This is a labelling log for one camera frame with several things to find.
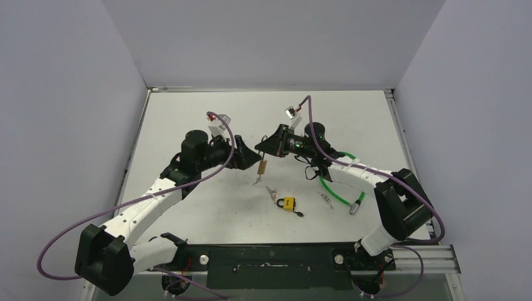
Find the brass padlock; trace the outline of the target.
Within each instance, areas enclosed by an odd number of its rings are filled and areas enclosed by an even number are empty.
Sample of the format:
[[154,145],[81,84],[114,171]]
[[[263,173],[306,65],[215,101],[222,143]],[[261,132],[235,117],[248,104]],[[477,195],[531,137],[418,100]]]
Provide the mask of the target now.
[[257,174],[258,174],[259,177],[262,177],[262,175],[265,174],[265,170],[266,170],[266,167],[267,167],[267,160],[265,159],[265,152],[264,151],[260,151],[260,155],[261,155],[261,160],[260,160],[259,165],[258,165]]

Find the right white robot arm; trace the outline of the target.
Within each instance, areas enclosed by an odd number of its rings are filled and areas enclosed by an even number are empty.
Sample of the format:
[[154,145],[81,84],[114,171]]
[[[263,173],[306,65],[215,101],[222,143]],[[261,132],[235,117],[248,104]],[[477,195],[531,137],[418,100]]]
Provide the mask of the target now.
[[376,201],[380,223],[356,242],[354,259],[364,269],[372,268],[380,254],[405,241],[432,217],[432,206],[418,179],[409,169],[397,172],[373,169],[335,150],[319,122],[307,124],[297,135],[281,124],[255,150],[275,157],[289,154],[305,158],[317,176],[351,186]]

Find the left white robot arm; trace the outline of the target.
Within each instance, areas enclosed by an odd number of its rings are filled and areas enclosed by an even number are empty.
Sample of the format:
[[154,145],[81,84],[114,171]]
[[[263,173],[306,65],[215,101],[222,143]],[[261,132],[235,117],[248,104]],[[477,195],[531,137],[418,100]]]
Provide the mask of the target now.
[[221,168],[246,170],[261,160],[240,135],[209,138],[202,130],[188,132],[181,151],[141,197],[101,226],[88,225],[80,235],[75,273],[108,295],[117,295],[132,277],[165,264],[179,270],[187,262],[186,242],[163,233],[138,243],[143,233],[169,208],[199,184],[203,172]]

